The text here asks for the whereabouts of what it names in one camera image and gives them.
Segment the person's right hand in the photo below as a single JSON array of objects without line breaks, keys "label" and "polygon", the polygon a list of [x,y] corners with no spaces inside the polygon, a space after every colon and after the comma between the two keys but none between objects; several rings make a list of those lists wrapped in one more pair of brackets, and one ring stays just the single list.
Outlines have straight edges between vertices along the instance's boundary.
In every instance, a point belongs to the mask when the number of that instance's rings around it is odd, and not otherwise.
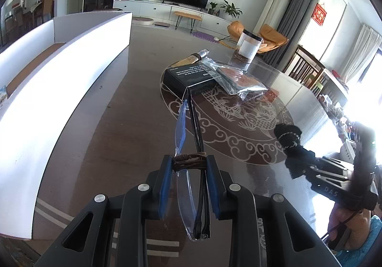
[{"label": "person's right hand", "polygon": [[345,226],[350,230],[350,235],[344,245],[345,250],[358,250],[363,246],[370,232],[371,211],[363,209],[363,211],[354,212],[340,208],[336,204],[329,216],[329,240],[334,241],[337,238],[337,230],[334,230],[334,227],[345,222],[353,214],[355,215],[345,223]]}]

